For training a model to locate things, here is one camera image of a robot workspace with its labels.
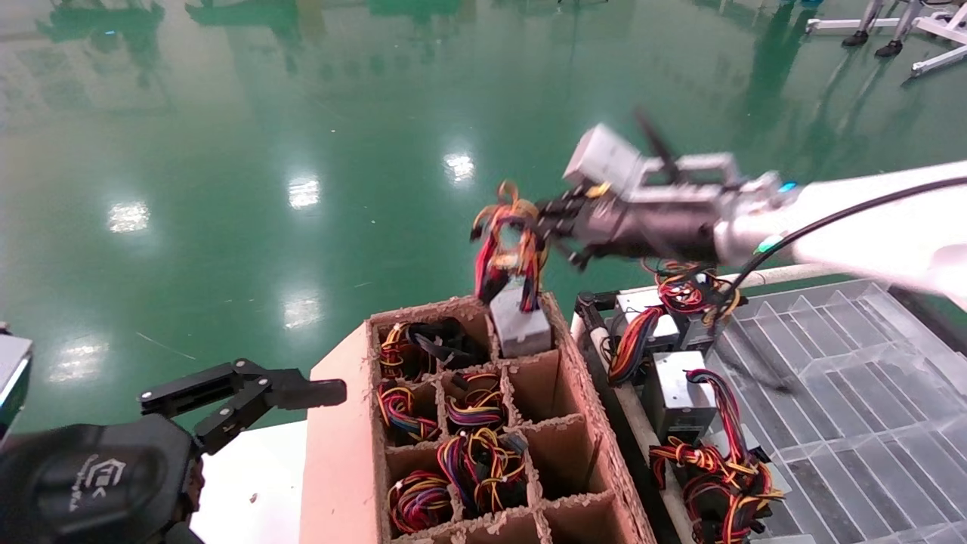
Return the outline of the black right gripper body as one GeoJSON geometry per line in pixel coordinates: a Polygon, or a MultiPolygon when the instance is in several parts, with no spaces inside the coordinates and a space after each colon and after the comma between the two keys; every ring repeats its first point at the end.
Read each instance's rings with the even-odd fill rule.
{"type": "Polygon", "coordinates": [[[721,211],[710,201],[625,201],[611,195],[582,210],[582,265],[599,258],[662,258],[722,264],[715,247],[721,211]]]}

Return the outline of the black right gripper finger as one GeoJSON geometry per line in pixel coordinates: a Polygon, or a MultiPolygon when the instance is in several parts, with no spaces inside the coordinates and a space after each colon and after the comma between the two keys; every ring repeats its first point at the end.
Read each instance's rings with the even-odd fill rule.
{"type": "Polygon", "coordinates": [[[559,252],[567,263],[579,271],[584,271],[590,262],[605,256],[600,247],[577,237],[571,226],[544,226],[543,240],[547,247],[559,252]]]}
{"type": "Polygon", "coordinates": [[[563,195],[541,200],[538,202],[538,221],[576,219],[581,214],[590,214],[604,194],[604,185],[582,185],[563,195]]]}

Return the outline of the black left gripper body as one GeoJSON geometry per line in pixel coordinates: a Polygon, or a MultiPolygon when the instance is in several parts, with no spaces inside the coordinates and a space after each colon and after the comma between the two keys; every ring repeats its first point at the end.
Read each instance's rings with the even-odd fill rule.
{"type": "Polygon", "coordinates": [[[189,431],[161,416],[7,438],[4,543],[198,543],[204,486],[189,431]]]}

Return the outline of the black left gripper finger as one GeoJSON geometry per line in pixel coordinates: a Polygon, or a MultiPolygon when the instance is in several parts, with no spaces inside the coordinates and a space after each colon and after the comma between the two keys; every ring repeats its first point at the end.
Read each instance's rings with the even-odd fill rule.
{"type": "Polygon", "coordinates": [[[214,455],[272,409],[338,406],[347,399],[342,379],[310,380],[299,369],[264,369],[238,359],[143,392],[141,413],[173,418],[216,403],[193,430],[200,450],[214,455]]]}

